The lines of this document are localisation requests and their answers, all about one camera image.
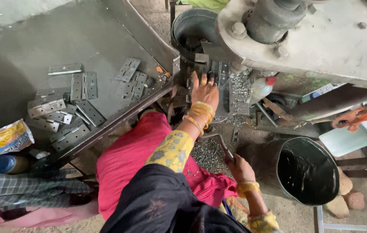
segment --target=woman's right hand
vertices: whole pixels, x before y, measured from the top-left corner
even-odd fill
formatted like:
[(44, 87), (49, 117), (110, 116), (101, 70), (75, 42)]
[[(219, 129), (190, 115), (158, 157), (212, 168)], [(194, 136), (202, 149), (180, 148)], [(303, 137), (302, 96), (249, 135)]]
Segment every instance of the woman's right hand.
[(198, 76), (194, 71), (192, 73), (193, 89), (192, 89), (192, 103), (201, 101), (210, 104), (214, 111), (217, 110), (219, 94), (217, 84), (214, 83), (214, 78), (207, 80), (207, 74), (202, 74), (201, 83), (199, 83)]
[(237, 181), (237, 183), (255, 181), (256, 175), (250, 164), (238, 154), (234, 154), (234, 159), (234, 162), (225, 159), (225, 163), (231, 171), (235, 181)]

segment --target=snack packet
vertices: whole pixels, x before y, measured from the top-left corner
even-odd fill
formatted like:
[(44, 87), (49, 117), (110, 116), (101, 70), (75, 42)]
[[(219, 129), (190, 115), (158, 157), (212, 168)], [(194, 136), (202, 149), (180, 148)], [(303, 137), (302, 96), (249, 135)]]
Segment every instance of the snack packet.
[(33, 143), (31, 130), (23, 119), (0, 129), (0, 154), (21, 151)]

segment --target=red bottle cap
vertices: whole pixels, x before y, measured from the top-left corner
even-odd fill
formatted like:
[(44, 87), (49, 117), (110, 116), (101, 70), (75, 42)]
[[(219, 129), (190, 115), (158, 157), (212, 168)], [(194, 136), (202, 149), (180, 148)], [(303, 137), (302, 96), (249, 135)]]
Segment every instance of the red bottle cap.
[(277, 78), (275, 76), (269, 76), (265, 78), (265, 82), (267, 83), (267, 85), (273, 86), (275, 82), (277, 82)]

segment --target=metal bucket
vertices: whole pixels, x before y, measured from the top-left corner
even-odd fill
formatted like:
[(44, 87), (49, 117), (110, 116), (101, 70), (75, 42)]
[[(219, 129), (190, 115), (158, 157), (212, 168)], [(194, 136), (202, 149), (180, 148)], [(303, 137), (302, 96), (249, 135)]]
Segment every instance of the metal bucket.
[(253, 167), (263, 193), (318, 206), (339, 192), (339, 171), (333, 158), (311, 139), (250, 144), (240, 155)]
[(172, 46), (181, 56), (195, 61), (195, 53), (202, 53), (201, 41), (218, 44), (215, 20), (218, 14), (204, 8), (193, 8), (182, 12), (172, 23)]

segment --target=dusty floor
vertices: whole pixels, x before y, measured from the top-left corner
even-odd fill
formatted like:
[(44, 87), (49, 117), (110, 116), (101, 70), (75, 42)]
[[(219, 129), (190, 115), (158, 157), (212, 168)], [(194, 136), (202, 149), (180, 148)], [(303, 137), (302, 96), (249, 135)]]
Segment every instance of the dusty floor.
[[(155, 27), (155, 29), (161, 34), (161, 36), (170, 42), (170, 32), (169, 32), (169, 13), (165, 11), (164, 0), (136, 0), (137, 8), (140, 12), (144, 13), (148, 21)], [(247, 125), (241, 125), (238, 127), (240, 129), (238, 144), (233, 145), (229, 141), (232, 138), (234, 126), (231, 125), (221, 125), (216, 126), (216, 130), (212, 133), (220, 133), (226, 140), (226, 144), (230, 150), (235, 151), (237, 146), (242, 146), (248, 141), (253, 141), (255, 143), (263, 143), (269, 137), (268, 132), (264, 131), (254, 131), (248, 128)], [(87, 174), (94, 173), (94, 165), (100, 156), (104, 148), (108, 147), (113, 141), (115, 141), (119, 135), (123, 132), (118, 131), (114, 134), (103, 138), (98, 142), (97, 145), (83, 151), (73, 163), (75, 163), (80, 169), (82, 169)], [(360, 151), (355, 151), (349, 155), (342, 156), (343, 158), (354, 158), (363, 156)], [(346, 219), (338, 220), (333, 218), (331, 215), (324, 211), (324, 222), (325, 223), (337, 223), (337, 224), (358, 224), (367, 225), (367, 178), (353, 178), (354, 190), (360, 191), (365, 196), (366, 208), (364, 210), (352, 210), (351, 216)], [(273, 213), (277, 217), (277, 221), (280, 228), (285, 233), (295, 233), (295, 232), (314, 232), (314, 216), (313, 208), (308, 206), (303, 206), (297, 202), (284, 199), (282, 197), (276, 197), (268, 194), (263, 194), (263, 198), (268, 205), (269, 209), (273, 210)], [(104, 220), (100, 215), (94, 216), (90, 219), (85, 219), (76, 223), (72, 223), (65, 226), (54, 227), (54, 228), (22, 228), (22, 229), (12, 229), (6, 227), (0, 227), (0, 233), (94, 233), (99, 232), (104, 224)], [(338, 230), (325, 230), (327, 233), (339, 232)], [(347, 233), (356, 231), (345, 231), (340, 232)]]

